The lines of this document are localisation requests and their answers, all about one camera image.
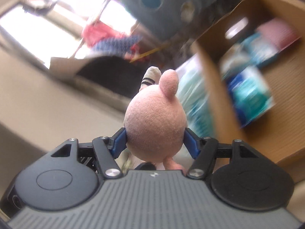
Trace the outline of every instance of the pink plush toy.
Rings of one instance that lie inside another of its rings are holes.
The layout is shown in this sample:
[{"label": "pink plush toy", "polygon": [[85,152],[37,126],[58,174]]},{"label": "pink plush toy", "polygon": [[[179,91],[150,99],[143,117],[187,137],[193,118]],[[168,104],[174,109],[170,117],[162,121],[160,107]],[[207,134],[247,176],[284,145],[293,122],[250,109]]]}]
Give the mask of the pink plush toy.
[{"label": "pink plush toy", "polygon": [[183,145],[187,127],[186,114],[176,97],[178,75],[170,69],[160,76],[158,68],[150,67],[126,110],[127,148],[143,161],[184,171],[172,158]]}]

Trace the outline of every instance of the circular hole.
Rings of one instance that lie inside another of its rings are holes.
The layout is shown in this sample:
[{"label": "circular hole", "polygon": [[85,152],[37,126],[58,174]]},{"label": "circular hole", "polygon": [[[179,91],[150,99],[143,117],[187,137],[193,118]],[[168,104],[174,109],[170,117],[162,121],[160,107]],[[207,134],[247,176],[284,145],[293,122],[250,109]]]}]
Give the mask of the circular hole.
[{"label": "circular hole", "polygon": [[246,25],[248,24],[248,18],[244,17],[239,22],[234,24],[232,27],[228,29],[228,31],[225,33],[225,38],[227,40],[233,38],[236,34],[238,34],[241,30],[243,30]]},{"label": "circular hole", "polygon": [[161,0],[141,0],[141,2],[146,8],[150,9],[158,9],[162,4]]},{"label": "circular hole", "polygon": [[193,20],[195,13],[195,6],[192,2],[185,2],[181,6],[181,20],[190,23]]}]

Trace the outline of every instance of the blue package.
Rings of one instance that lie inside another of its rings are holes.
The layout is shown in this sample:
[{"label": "blue package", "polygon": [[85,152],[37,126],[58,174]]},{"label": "blue package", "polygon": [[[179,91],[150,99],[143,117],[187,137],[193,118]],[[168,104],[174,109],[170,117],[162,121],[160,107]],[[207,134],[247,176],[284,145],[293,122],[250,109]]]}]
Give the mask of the blue package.
[{"label": "blue package", "polygon": [[248,66],[228,81],[228,90],[242,127],[274,106],[270,89],[254,66]]},{"label": "blue package", "polygon": [[261,68],[277,58],[279,50],[260,33],[255,33],[242,42],[242,46],[251,56],[251,62]]},{"label": "blue package", "polygon": [[192,69],[182,76],[176,96],[186,113],[188,127],[199,137],[214,137],[213,120],[201,70]]}]

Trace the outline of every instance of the plush toy foot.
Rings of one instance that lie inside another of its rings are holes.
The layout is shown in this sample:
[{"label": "plush toy foot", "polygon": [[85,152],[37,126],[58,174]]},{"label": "plush toy foot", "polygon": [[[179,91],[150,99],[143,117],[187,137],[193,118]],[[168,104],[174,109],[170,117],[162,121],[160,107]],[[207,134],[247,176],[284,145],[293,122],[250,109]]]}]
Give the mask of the plush toy foot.
[{"label": "plush toy foot", "polygon": [[183,174],[186,174],[184,167],[176,163],[172,157],[166,157],[163,161],[163,165],[166,170],[182,170]]}]

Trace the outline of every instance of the black circular pad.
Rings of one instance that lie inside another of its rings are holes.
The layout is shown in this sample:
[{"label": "black circular pad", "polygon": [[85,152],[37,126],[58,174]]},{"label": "black circular pad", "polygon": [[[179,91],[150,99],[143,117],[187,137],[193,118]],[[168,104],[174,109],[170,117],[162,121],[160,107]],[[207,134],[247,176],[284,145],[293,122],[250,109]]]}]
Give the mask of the black circular pad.
[{"label": "black circular pad", "polygon": [[41,159],[23,170],[15,182],[18,197],[38,210],[57,211],[89,199],[98,187],[93,170],[69,157]]},{"label": "black circular pad", "polygon": [[288,203],[294,183],[285,171],[260,158],[245,158],[219,168],[212,175],[215,194],[233,207],[266,211]]}]

